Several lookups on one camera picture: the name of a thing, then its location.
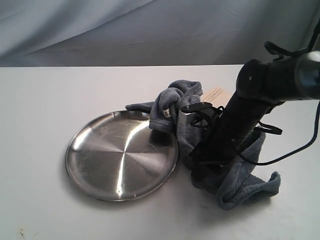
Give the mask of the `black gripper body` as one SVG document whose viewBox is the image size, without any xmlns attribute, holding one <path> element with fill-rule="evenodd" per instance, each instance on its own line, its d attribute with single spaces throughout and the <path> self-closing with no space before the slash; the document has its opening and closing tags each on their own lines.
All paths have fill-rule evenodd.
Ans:
<svg viewBox="0 0 320 240">
<path fill-rule="evenodd" d="M 265 102 L 253 99 L 231 99 L 224 108 L 212 106 L 210 121 L 200 142 L 187 157 L 187 167 L 219 168 L 227 166 L 237 150 L 265 115 Z"/>
</svg>

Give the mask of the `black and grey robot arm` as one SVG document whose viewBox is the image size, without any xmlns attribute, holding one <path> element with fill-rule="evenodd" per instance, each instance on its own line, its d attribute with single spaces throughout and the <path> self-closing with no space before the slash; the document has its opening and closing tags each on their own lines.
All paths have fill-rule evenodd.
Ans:
<svg viewBox="0 0 320 240">
<path fill-rule="evenodd" d="M 236 89 L 225 107 L 200 102 L 183 108 L 206 122 L 204 135 L 190 154 L 191 178 L 199 188 L 217 190 L 249 146 L 253 131 L 278 134 L 261 123 L 264 115 L 289 101 L 320 98 L 320 53 L 310 51 L 264 64 L 256 59 L 240 70 Z"/>
</svg>

